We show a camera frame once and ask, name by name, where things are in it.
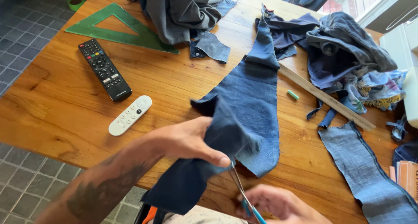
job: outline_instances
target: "scissors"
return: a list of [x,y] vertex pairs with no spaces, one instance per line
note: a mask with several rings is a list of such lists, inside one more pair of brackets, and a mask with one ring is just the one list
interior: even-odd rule
[[245,196],[243,185],[241,184],[241,181],[239,180],[237,170],[235,169],[234,163],[232,161],[231,161],[231,165],[232,165],[232,168],[229,169],[228,172],[229,172],[229,175],[231,175],[231,178],[233,179],[235,184],[237,185],[238,190],[241,192],[241,195],[243,196],[243,199],[241,200],[241,206],[245,209],[245,212],[247,213],[247,216],[248,217],[251,216],[251,212],[248,209],[248,207],[249,207],[251,209],[251,211],[253,212],[255,218],[257,219],[258,223],[267,224],[264,221],[263,217],[260,215],[260,213],[255,209],[255,207],[253,205],[250,204],[249,200]]

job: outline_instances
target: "tv remote control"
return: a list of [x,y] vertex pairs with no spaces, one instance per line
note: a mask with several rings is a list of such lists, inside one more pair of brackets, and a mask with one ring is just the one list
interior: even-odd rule
[[82,43],[79,49],[112,101],[122,101],[132,94],[132,90],[96,39]]
[[128,108],[126,108],[109,125],[109,133],[113,136],[122,135],[126,132],[139,117],[141,117],[150,108],[153,101],[149,96],[143,95],[137,98]]

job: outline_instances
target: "white remote control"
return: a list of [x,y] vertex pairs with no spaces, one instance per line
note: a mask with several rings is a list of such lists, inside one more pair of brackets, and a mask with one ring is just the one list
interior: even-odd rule
[[122,135],[135,121],[149,109],[153,101],[149,96],[137,98],[122,114],[109,125],[109,133],[113,136]]

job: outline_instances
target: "person's left hand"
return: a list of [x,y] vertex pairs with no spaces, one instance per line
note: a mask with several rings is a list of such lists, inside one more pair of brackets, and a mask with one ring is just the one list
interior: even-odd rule
[[211,117],[199,117],[176,125],[169,125],[151,131],[146,138],[162,156],[182,159],[199,158],[215,166],[226,168],[231,160],[223,152],[210,148],[203,141],[206,130],[212,122]]

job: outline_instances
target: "wooden table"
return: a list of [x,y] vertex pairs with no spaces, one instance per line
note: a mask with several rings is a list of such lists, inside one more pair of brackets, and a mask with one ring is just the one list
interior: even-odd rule
[[[177,45],[179,55],[132,45],[100,40],[113,63],[129,83],[133,94],[121,103],[111,101],[98,82],[77,45],[89,38],[64,30],[108,4],[116,2],[141,22],[155,30],[145,18],[138,3],[128,0],[88,0],[35,58],[18,80],[0,99],[0,140],[13,146],[42,154],[72,165],[89,168],[116,153],[133,138],[146,132],[198,117],[189,100],[199,99],[214,88],[251,49],[261,3],[275,14],[289,20],[310,12],[280,0],[240,0],[212,30],[218,39],[231,47],[228,63],[220,65],[210,58],[190,59],[189,47]],[[97,26],[133,33],[111,17]],[[371,32],[377,39],[381,34]],[[280,63],[308,78],[306,53]],[[258,183],[291,190],[307,204],[324,214],[335,224],[366,223],[361,208],[355,202],[343,176],[334,166],[322,144],[318,127],[327,106],[306,121],[306,113],[314,109],[314,96],[286,77],[278,74],[278,121],[280,159],[277,167],[262,179],[243,177],[244,188]],[[300,99],[295,101],[286,92],[290,89]],[[108,133],[110,122],[141,95],[148,95],[153,105],[122,136]],[[388,172],[397,144],[390,138],[386,121],[393,121],[392,112],[369,107],[364,115],[377,129],[362,131],[375,152],[380,165]],[[332,125],[342,125],[341,115]],[[164,158],[139,182],[149,189],[175,158]],[[234,198],[238,194],[227,173],[212,177],[199,205],[234,215]]]

